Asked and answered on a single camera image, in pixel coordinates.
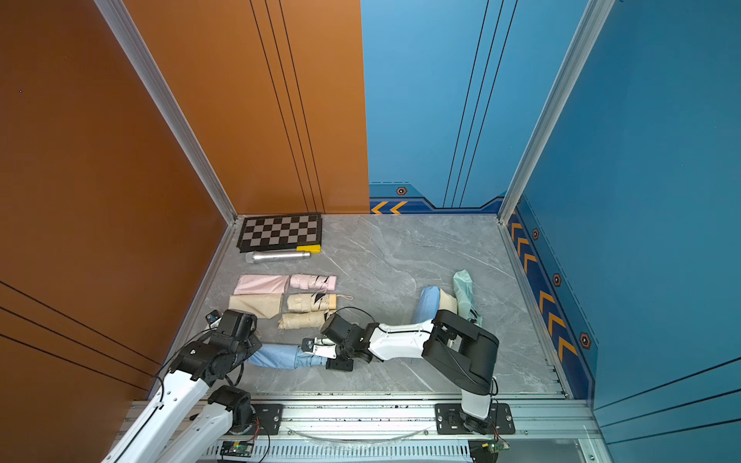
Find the light blue sleeved umbrella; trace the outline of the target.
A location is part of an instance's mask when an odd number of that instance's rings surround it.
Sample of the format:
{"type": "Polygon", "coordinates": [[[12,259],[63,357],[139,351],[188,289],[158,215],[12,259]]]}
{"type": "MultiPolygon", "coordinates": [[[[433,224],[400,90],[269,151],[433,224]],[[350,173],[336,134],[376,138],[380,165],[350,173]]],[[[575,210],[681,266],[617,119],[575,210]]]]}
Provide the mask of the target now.
{"type": "Polygon", "coordinates": [[[325,367],[328,359],[312,352],[305,352],[297,347],[293,354],[293,360],[289,364],[297,370],[298,368],[325,367]]]}

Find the cream umbrella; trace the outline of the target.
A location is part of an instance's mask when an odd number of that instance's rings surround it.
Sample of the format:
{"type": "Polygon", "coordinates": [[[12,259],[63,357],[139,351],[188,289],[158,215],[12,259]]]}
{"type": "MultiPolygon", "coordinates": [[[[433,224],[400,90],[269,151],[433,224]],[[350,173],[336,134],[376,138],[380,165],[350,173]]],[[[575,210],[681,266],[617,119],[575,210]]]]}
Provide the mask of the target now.
{"type": "Polygon", "coordinates": [[[352,301],[353,296],[336,294],[336,293],[297,293],[291,294],[287,299],[287,309],[290,313],[313,313],[313,312],[334,312],[339,308],[339,302],[345,299],[352,301]]]}

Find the light blue umbrella sleeve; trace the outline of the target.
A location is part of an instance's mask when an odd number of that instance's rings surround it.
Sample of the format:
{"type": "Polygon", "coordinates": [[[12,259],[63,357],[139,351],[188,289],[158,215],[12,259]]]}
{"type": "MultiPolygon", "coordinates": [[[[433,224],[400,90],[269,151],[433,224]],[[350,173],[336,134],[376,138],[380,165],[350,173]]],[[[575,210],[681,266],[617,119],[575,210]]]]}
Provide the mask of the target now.
{"type": "Polygon", "coordinates": [[[266,343],[246,363],[261,368],[273,368],[274,370],[295,370],[296,355],[299,352],[300,348],[296,345],[266,343]]]}

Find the cream umbrella sleeve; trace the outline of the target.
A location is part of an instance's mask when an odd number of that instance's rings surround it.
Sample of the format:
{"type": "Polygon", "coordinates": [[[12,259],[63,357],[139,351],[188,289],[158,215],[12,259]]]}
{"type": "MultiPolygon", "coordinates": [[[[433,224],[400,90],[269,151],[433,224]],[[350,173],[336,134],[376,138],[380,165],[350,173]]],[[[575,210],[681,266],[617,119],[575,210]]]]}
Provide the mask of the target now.
{"type": "Polygon", "coordinates": [[[228,309],[254,314],[257,318],[275,318],[281,313],[283,295],[281,294],[245,294],[232,295],[228,309]]]}

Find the pink umbrella sleeve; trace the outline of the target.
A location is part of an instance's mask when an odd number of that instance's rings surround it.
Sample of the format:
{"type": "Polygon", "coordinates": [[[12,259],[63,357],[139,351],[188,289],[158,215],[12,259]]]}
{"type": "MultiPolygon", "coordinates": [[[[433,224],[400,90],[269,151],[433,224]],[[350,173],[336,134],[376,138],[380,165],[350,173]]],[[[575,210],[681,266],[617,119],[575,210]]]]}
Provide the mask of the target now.
{"type": "Polygon", "coordinates": [[[287,275],[242,275],[234,295],[283,294],[289,286],[287,275]]]}

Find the pale yellow sleeved umbrella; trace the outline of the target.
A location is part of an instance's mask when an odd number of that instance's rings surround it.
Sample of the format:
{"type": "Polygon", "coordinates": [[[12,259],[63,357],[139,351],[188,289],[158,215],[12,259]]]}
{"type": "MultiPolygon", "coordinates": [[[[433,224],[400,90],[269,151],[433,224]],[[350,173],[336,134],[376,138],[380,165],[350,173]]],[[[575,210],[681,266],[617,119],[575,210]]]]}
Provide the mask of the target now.
{"type": "Polygon", "coordinates": [[[317,311],[309,313],[287,313],[281,316],[278,327],[281,330],[298,330],[308,328],[322,328],[334,311],[317,311]]]}

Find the pink umbrella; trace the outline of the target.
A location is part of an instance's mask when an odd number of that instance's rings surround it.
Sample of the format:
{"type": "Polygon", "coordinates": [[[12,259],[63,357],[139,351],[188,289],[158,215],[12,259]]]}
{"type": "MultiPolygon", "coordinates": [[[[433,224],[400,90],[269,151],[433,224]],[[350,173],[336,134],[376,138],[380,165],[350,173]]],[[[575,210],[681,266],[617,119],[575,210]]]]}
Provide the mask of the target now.
{"type": "Polygon", "coordinates": [[[305,291],[335,291],[337,277],[334,275],[293,274],[289,278],[289,285],[292,289],[304,289],[305,291]]]}

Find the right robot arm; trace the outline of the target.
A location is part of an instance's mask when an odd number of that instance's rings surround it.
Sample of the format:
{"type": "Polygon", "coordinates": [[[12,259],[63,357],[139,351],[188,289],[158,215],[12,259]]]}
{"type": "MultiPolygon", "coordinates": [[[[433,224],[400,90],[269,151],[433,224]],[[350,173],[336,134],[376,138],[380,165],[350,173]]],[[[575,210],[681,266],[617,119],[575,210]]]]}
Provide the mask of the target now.
{"type": "Polygon", "coordinates": [[[351,372],[356,360],[422,359],[461,389],[463,427],[488,434],[499,345],[495,335],[449,311],[416,324],[373,322],[365,327],[335,312],[320,336],[304,340],[301,349],[325,358],[328,370],[342,372],[351,372]]]}

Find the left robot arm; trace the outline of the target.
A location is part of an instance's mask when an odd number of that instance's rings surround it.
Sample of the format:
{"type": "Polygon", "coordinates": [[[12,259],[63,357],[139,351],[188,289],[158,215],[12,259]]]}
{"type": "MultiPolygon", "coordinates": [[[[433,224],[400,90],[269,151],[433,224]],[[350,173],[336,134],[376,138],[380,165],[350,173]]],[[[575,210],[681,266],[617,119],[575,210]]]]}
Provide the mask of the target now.
{"type": "Polygon", "coordinates": [[[145,410],[105,462],[195,462],[231,429],[249,430],[255,411],[247,391],[210,387],[260,350],[255,335],[210,336],[183,347],[145,410]]]}

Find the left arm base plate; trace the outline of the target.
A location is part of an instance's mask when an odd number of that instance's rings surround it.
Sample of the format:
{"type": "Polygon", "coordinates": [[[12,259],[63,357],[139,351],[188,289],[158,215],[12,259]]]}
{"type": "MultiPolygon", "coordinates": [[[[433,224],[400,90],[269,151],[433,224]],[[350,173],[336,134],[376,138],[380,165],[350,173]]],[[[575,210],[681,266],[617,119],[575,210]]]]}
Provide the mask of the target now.
{"type": "Polygon", "coordinates": [[[269,435],[279,434],[284,405],[281,403],[252,403],[239,406],[232,412],[232,427],[228,435],[269,435]]]}

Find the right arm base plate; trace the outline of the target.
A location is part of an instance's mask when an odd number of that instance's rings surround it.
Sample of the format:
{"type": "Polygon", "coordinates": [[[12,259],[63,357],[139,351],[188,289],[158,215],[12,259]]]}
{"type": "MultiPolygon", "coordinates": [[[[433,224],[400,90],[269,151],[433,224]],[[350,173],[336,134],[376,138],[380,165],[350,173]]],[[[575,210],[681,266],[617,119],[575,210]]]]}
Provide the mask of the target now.
{"type": "Polygon", "coordinates": [[[485,419],[464,413],[460,403],[438,403],[434,406],[434,415],[440,435],[513,435],[516,432],[513,413],[507,403],[492,402],[485,419]]]}

